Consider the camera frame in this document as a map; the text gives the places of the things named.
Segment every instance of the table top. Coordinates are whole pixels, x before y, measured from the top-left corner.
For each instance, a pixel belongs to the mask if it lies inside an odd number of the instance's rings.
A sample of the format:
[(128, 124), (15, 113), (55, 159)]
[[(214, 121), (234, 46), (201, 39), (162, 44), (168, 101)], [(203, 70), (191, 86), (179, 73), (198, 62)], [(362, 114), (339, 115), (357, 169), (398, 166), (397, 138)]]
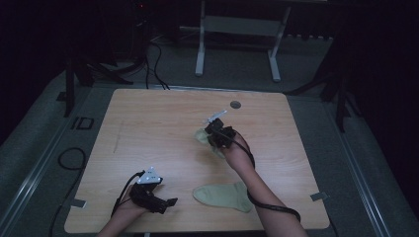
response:
[[(241, 104), (233, 109), (232, 101)], [(154, 194), (178, 198), (164, 214), (145, 213), (129, 232), (241, 231), (263, 229), (255, 208), (243, 213), (204, 205), (193, 189), (240, 181), (225, 160), (195, 139), (212, 114), (221, 117), (248, 142), (256, 170), (273, 192), (301, 215), (306, 229), (322, 229), (329, 220), (286, 96), (278, 93), (119, 89), (104, 117), (65, 230), (99, 232), (110, 219), (127, 180), (154, 167), (163, 178)]]

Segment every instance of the small round object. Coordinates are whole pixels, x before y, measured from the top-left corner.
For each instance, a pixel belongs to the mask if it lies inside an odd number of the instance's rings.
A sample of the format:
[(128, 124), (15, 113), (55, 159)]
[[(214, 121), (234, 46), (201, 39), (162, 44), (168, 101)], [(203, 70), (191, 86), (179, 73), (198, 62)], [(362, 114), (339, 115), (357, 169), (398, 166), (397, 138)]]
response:
[(240, 109), (240, 107), (241, 107), (241, 104), (240, 104), (240, 102), (238, 102), (238, 101), (232, 101), (231, 103), (230, 103), (230, 106), (233, 108), (233, 109)]

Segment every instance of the cable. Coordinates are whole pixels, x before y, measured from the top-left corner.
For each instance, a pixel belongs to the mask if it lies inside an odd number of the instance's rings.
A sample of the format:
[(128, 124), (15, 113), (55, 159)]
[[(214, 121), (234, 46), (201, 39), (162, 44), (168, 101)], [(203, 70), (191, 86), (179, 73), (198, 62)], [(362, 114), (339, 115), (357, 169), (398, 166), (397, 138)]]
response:
[(335, 232), (335, 236), (336, 236), (336, 237), (339, 237), (338, 230), (336, 229), (336, 226), (335, 226), (335, 224), (333, 223), (332, 218), (330, 218), (330, 215), (329, 215), (329, 214), (327, 214), (327, 217), (329, 217), (330, 225), (332, 226), (332, 229), (333, 229), (333, 231)]
[(145, 65), (146, 65), (146, 74), (145, 74), (145, 88), (148, 89), (148, 76), (150, 74), (150, 71), (153, 72), (153, 75), (155, 76), (155, 78), (157, 79), (157, 81), (159, 82), (159, 84), (161, 85), (161, 87), (163, 88), (163, 90), (170, 90), (169, 85), (167, 85), (167, 83), (165, 83), (163, 80), (160, 79), (160, 77), (157, 75), (157, 64), (160, 60), (161, 57), (161, 47), (159, 45), (157, 45), (154, 42), (150, 43), (153, 46), (156, 46), (159, 49), (159, 54), (157, 56), (156, 62), (154, 63), (154, 69), (150, 68), (150, 63), (148, 61), (148, 57), (145, 56)]
[(121, 192), (121, 194), (120, 194), (120, 197), (118, 197), (118, 198), (117, 198), (117, 201), (115, 201), (114, 208), (112, 209), (111, 216), (113, 216), (113, 215), (114, 215), (114, 213), (115, 213), (115, 211), (117, 210), (118, 206), (120, 206), (120, 205), (124, 204), (124, 203), (127, 201), (127, 200), (125, 200), (125, 201), (121, 202), (121, 199), (123, 199), (123, 196), (124, 196), (124, 194), (126, 193), (126, 189), (128, 188), (128, 186), (129, 186), (129, 184), (131, 183), (131, 181), (132, 181), (135, 177), (137, 177), (137, 176), (141, 177), (144, 173), (145, 173), (145, 172), (144, 172), (144, 171), (142, 171), (142, 172), (136, 173), (136, 174), (135, 174), (135, 175), (133, 175), (131, 178), (129, 178), (129, 180), (126, 182), (126, 185), (124, 186), (123, 191), (122, 191), (122, 192)]
[(157, 56), (157, 59), (156, 59), (156, 62), (155, 62), (155, 64), (154, 64), (154, 69), (153, 69), (153, 72), (154, 72), (154, 76), (156, 77), (156, 79), (160, 82), (160, 84), (162, 85), (162, 87), (163, 87), (163, 89), (164, 90), (170, 90), (170, 88), (169, 88), (169, 86), (164, 82), (164, 81), (162, 81), (161, 79), (160, 79), (160, 77), (157, 75), (157, 64), (158, 64), (158, 62), (159, 62), (159, 60), (160, 60), (160, 57), (161, 57), (161, 47), (157, 44), (157, 43), (154, 43), (154, 42), (150, 42), (150, 44), (151, 45), (153, 45), (153, 46), (155, 46), (155, 47), (157, 47), (158, 48), (158, 50), (159, 50), (159, 53), (158, 53), (158, 56)]
[[(72, 151), (72, 150), (77, 150), (77, 151), (80, 151), (80, 153), (82, 154), (83, 163), (82, 163), (82, 165), (81, 165), (80, 167), (68, 167), (68, 166), (65, 166), (65, 165), (62, 163), (62, 157), (63, 157), (63, 155), (64, 155), (65, 153), (67, 153), (68, 151)], [(63, 205), (64, 205), (65, 201), (66, 201), (66, 200), (68, 199), (68, 197), (70, 196), (71, 191), (74, 189), (74, 187), (76, 186), (77, 182), (79, 181), (79, 179), (80, 179), (80, 177), (81, 177), (81, 174), (83, 173), (84, 169), (86, 168), (86, 165), (87, 165), (87, 157), (86, 157), (86, 153), (84, 153), (84, 151), (83, 151), (81, 148), (78, 148), (78, 147), (70, 147), (70, 148), (68, 148), (68, 149), (64, 150), (63, 152), (61, 152), (61, 153), (58, 155), (58, 165), (59, 165), (61, 168), (65, 169), (65, 170), (70, 170), (70, 171), (79, 171), (79, 173), (78, 173), (78, 175), (77, 175), (77, 178), (74, 180), (73, 184), (71, 185), (71, 188), (68, 190), (67, 194), (65, 195), (65, 198), (64, 198), (64, 200), (62, 201), (61, 205), (60, 205), (60, 206), (58, 207), (58, 209), (56, 210), (55, 215), (53, 216), (52, 222), (51, 222), (51, 224), (49, 225), (49, 235), (48, 235), (49, 237), (52, 237), (52, 231), (53, 231), (53, 226), (54, 226), (54, 224), (55, 224), (56, 217), (58, 216), (59, 212), (61, 211), (61, 209), (62, 209), (62, 207), (63, 207)]]

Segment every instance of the white stand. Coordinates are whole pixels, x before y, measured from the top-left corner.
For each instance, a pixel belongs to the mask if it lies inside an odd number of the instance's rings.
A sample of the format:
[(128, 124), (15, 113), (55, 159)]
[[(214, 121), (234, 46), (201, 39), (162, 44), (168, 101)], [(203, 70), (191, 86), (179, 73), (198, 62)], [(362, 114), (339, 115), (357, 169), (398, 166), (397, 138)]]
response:
[(269, 63), (271, 65), (272, 78), (275, 82), (281, 81), (280, 70), (276, 55), (284, 35), (287, 19), (290, 15), (291, 7), (284, 13), (283, 19), (279, 21), (242, 19), (218, 16), (206, 16), (206, 1), (201, 2), (201, 26), (200, 26), (200, 48), (198, 49), (197, 67), (195, 74), (204, 74), (204, 61), (206, 56), (205, 33), (220, 32), (239, 35), (253, 35), (275, 37), (274, 47), (268, 50)]

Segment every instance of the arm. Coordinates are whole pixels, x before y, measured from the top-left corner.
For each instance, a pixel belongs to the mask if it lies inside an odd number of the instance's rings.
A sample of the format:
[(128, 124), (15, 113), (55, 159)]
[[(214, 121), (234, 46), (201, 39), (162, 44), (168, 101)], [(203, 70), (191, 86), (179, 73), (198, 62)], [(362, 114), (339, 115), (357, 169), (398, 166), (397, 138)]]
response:
[[(234, 139), (247, 147), (246, 142), (239, 134), (235, 135)], [(285, 206), (255, 171), (248, 155), (239, 146), (233, 143), (229, 149), (221, 148), (221, 152), (224, 154), (228, 165), (237, 172), (255, 200), (265, 204)], [(307, 236), (294, 215), (255, 207), (268, 236)]]
[(99, 232), (98, 237), (116, 237), (127, 229), (135, 220), (142, 216), (148, 210), (139, 207), (129, 199), (129, 192), (132, 187), (126, 191), (126, 195), (121, 201), (121, 205), (115, 211), (114, 215)]

